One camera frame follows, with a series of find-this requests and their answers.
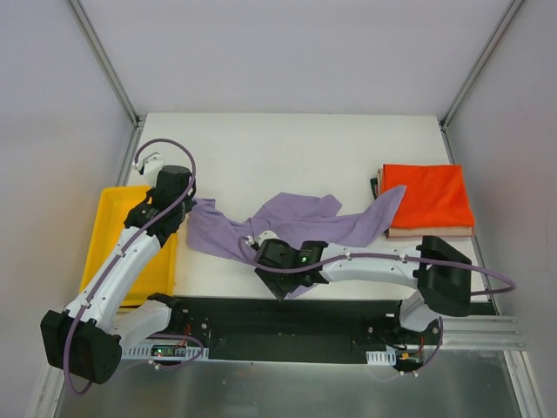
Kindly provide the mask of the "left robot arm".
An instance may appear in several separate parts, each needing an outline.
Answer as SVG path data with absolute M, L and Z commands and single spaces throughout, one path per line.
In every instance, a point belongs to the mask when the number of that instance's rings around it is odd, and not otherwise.
M 153 334 L 166 339 L 184 329 L 181 300 L 153 293 L 122 318 L 117 311 L 137 277 L 178 232 L 194 207 L 194 173 L 162 166 L 155 185 L 133 207 L 107 260 L 86 288 L 61 312 L 48 311 L 40 323 L 47 361 L 89 384 L 107 382 L 123 353 Z

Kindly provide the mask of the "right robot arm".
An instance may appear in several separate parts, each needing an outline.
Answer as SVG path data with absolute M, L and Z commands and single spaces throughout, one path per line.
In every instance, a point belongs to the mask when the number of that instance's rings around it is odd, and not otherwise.
M 412 343 L 440 316 L 471 313 L 471 260 L 443 239 L 426 236 L 415 247 L 394 248 L 369 256 L 365 248 L 305 241 L 299 249 L 271 232 L 252 246 L 255 273 L 277 300 L 303 288 L 346 281 L 369 281 L 407 287 L 392 321 L 393 337 Z

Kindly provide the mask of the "purple t-shirt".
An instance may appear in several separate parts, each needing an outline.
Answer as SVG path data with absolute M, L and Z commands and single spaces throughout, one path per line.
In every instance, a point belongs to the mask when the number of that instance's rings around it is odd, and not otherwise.
M 270 231 L 295 248 L 305 240 L 367 247 L 391 226 L 405 192 L 403 185 L 396 186 L 363 212 L 349 215 L 339 213 L 342 204 L 331 194 L 314 197 L 281 192 L 244 222 L 226 218 L 213 199 L 197 199 L 187 220 L 186 243 L 191 250 L 207 255 L 211 265 L 207 285 L 193 280 L 197 293 L 270 298 L 272 294 L 243 259 L 239 238 L 256 238 Z

